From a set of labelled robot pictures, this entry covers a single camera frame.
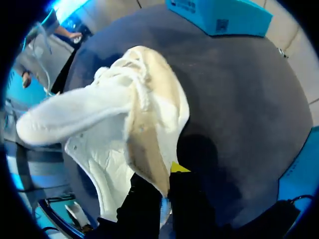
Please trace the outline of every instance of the white sneaker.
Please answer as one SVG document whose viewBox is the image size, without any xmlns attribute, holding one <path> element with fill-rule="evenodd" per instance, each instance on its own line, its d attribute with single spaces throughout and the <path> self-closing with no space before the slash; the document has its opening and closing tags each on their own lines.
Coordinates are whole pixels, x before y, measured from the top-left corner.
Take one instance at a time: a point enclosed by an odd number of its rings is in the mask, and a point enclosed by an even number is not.
<svg viewBox="0 0 319 239">
<path fill-rule="evenodd" d="M 65 150 L 93 181 L 101 216 L 115 222 L 134 172 L 167 197 L 188 118 L 185 93 L 165 59 L 136 46 L 109 69 L 99 69 L 90 86 L 28 111 L 16 128 L 31 145 L 69 138 Z"/>
</svg>

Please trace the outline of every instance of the blue box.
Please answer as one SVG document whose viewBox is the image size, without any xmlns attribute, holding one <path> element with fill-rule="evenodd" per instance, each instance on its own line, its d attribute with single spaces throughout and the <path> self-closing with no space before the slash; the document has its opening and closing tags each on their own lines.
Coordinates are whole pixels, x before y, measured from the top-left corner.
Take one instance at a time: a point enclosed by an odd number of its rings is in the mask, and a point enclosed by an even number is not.
<svg viewBox="0 0 319 239">
<path fill-rule="evenodd" d="M 166 5 L 211 36 L 264 37 L 273 17 L 249 0 L 166 0 Z"/>
</svg>

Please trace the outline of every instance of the dark gray carpet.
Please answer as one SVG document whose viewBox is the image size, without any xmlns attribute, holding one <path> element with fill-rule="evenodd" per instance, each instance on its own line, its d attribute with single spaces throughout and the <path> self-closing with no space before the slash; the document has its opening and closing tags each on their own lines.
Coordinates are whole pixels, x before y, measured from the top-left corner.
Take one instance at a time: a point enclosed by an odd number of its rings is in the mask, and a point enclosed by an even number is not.
<svg viewBox="0 0 319 239">
<path fill-rule="evenodd" d="M 313 126 L 303 90 L 277 48 L 264 38 L 209 37 L 158 5 L 90 38 L 75 56 L 65 91 L 90 84 L 99 67 L 136 45 L 160 52 L 185 90 L 190 121 L 178 159 L 201 173 L 217 222 L 238 227 L 274 204 L 278 179 Z M 65 165 L 77 200 L 97 218 L 92 185 L 83 184 L 87 178 L 70 157 Z"/>
</svg>

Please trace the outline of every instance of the hand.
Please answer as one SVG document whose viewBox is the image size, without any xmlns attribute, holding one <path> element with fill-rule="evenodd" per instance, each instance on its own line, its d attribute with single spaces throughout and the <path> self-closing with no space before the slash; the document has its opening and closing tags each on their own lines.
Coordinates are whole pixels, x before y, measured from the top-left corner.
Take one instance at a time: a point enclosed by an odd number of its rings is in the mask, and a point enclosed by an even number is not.
<svg viewBox="0 0 319 239">
<path fill-rule="evenodd" d="M 78 37 L 81 37 L 82 36 L 82 33 L 81 32 L 73 32 L 69 35 L 69 38 L 70 39 L 75 39 L 75 38 L 78 38 Z"/>
<path fill-rule="evenodd" d="M 23 81 L 31 80 L 31 76 L 30 76 L 30 74 L 28 72 L 25 72 L 22 75 L 22 79 L 23 79 Z"/>
<path fill-rule="evenodd" d="M 23 88 L 27 88 L 30 84 L 31 84 L 31 76 L 30 76 L 30 73 L 25 72 L 25 73 L 22 75 L 22 85 L 23 85 Z"/>
</svg>

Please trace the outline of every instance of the shoe lace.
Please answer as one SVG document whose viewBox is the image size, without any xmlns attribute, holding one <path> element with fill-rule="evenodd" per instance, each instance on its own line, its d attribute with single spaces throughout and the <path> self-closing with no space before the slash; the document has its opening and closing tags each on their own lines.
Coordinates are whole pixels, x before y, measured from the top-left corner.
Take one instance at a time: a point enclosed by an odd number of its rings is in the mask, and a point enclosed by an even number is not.
<svg viewBox="0 0 319 239">
<path fill-rule="evenodd" d="M 132 57 L 132 53 L 135 53 L 137 59 Z M 137 66 L 139 70 L 133 69 L 131 67 L 132 64 Z M 143 56 L 139 51 L 128 50 L 122 58 L 116 60 L 111 67 L 105 70 L 100 77 L 93 81 L 91 85 L 102 86 L 104 83 L 110 81 L 116 82 L 123 77 L 127 77 L 132 80 L 138 93 L 141 110 L 146 111 L 150 105 L 148 90 L 145 86 L 147 68 L 143 61 Z"/>
</svg>

